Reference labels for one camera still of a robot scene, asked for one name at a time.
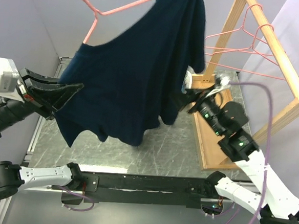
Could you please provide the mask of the navy blue t shirt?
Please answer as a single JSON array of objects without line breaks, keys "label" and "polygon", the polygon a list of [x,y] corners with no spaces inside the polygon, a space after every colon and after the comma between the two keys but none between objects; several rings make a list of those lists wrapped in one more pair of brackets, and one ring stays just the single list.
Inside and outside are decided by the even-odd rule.
[{"label": "navy blue t shirt", "polygon": [[55,114],[66,144],[88,130],[102,142],[139,146],[145,131],[174,124],[171,96],[181,92],[188,67],[205,68],[205,15],[204,0],[156,0],[113,40],[82,44],[59,79],[83,84]]}]

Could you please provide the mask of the pink wire hanger front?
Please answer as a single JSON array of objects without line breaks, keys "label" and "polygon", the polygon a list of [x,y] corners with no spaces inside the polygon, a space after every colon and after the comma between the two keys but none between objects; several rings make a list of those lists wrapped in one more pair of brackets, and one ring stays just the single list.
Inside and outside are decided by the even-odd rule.
[{"label": "pink wire hanger front", "polygon": [[89,8],[90,10],[93,12],[94,14],[94,21],[93,21],[93,24],[91,25],[88,33],[86,34],[84,40],[82,41],[83,44],[86,44],[88,42],[88,40],[90,39],[92,33],[94,32],[97,24],[98,24],[98,19],[99,19],[99,16],[108,16],[108,15],[111,15],[111,14],[115,14],[117,12],[121,12],[121,11],[124,11],[126,9],[129,9],[129,8],[132,8],[132,7],[135,7],[135,6],[138,6],[140,4],[144,4],[144,3],[147,3],[147,2],[151,2],[152,0],[137,0],[137,1],[134,1],[132,3],[129,3],[129,4],[126,4],[126,5],[123,5],[121,7],[117,7],[115,9],[111,9],[109,11],[100,11],[98,10],[96,7],[93,6],[92,3],[90,3],[89,0],[82,0]]}]

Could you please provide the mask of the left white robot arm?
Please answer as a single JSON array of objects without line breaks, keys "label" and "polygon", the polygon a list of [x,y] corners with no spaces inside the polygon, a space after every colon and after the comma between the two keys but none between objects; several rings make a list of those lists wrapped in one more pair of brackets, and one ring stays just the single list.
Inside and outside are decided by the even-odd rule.
[{"label": "left white robot arm", "polygon": [[[33,113],[54,119],[54,113],[82,88],[81,83],[60,84],[56,78],[28,69],[0,74],[0,138],[5,129]],[[55,186],[72,193],[83,185],[84,176],[77,163],[34,169],[0,161],[0,200],[40,186]]]}]

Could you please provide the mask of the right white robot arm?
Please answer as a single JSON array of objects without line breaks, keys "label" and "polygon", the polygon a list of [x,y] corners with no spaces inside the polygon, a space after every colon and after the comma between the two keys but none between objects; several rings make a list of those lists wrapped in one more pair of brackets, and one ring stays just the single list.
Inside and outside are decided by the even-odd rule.
[{"label": "right white robot arm", "polygon": [[241,104],[227,102],[216,105],[214,96],[206,96],[198,89],[174,93],[172,99],[179,110],[193,106],[189,114],[197,112],[216,135],[220,149],[249,177],[259,194],[255,194],[225,174],[215,171],[206,178],[205,193],[211,198],[222,196],[237,203],[252,214],[260,224],[299,224],[299,199],[290,192],[273,169],[265,163],[265,156],[257,143],[242,127],[248,122]]}]

